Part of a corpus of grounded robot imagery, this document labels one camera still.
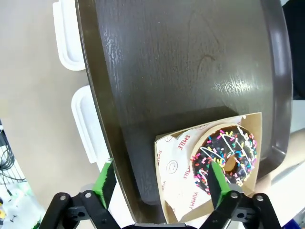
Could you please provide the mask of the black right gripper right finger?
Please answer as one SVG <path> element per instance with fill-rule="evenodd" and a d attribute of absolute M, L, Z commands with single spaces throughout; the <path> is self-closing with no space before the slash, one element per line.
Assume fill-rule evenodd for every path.
<path fill-rule="evenodd" d="M 229 184 L 221 167 L 212 162 L 207 175 L 214 211 L 202 225 L 203 229 L 225 229 L 231 221 L 241 222 L 246 229 L 280 229 L 278 217 L 265 193 L 248 197 L 238 185 Z"/>

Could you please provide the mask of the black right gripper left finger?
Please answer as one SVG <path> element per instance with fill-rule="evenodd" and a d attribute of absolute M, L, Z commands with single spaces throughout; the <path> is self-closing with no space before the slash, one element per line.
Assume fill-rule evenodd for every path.
<path fill-rule="evenodd" d="M 89 220 L 96 229 L 116 229 L 117 222 L 109 212 L 110 201 L 117 184 L 113 160 L 105 163 L 92 189 L 75 196 L 59 192 L 54 195 L 45 215 L 45 229 L 75 229 Z"/>

